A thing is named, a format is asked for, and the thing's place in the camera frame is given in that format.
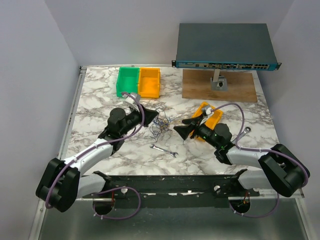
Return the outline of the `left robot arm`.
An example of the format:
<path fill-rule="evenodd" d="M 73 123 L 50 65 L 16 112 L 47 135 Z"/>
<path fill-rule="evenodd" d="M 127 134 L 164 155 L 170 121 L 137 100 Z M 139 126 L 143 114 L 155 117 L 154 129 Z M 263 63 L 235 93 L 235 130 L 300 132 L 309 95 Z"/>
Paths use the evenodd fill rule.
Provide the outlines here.
<path fill-rule="evenodd" d="M 114 108 L 107 126 L 92 145 L 64 160 L 53 158 L 49 161 L 36 189 L 36 196 L 45 201 L 46 208 L 55 208 L 62 213 L 77 198 L 95 193 L 101 198 L 107 197 L 111 191 L 107 176 L 99 172 L 85 173 L 115 154 L 124 144 L 129 131 L 136 126 L 147 127 L 158 114 L 158 111 L 146 108 L 142 112 L 132 109 L 129 114 L 122 108 Z"/>

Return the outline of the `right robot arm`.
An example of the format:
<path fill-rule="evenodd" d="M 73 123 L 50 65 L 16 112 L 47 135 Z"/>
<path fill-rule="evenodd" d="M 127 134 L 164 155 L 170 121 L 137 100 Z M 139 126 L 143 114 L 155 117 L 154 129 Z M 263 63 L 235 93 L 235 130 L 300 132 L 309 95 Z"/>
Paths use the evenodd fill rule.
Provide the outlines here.
<path fill-rule="evenodd" d="M 225 123 L 213 129 L 202 122 L 203 116 L 182 120 L 174 130 L 183 140 L 199 137 L 215 148 L 216 159 L 226 165 L 255 167 L 255 171 L 244 170 L 230 183 L 230 191 L 241 196 L 247 190 L 273 189 L 284 197 L 290 197 L 306 185 L 310 171 L 283 144 L 270 149 L 237 147 Z"/>

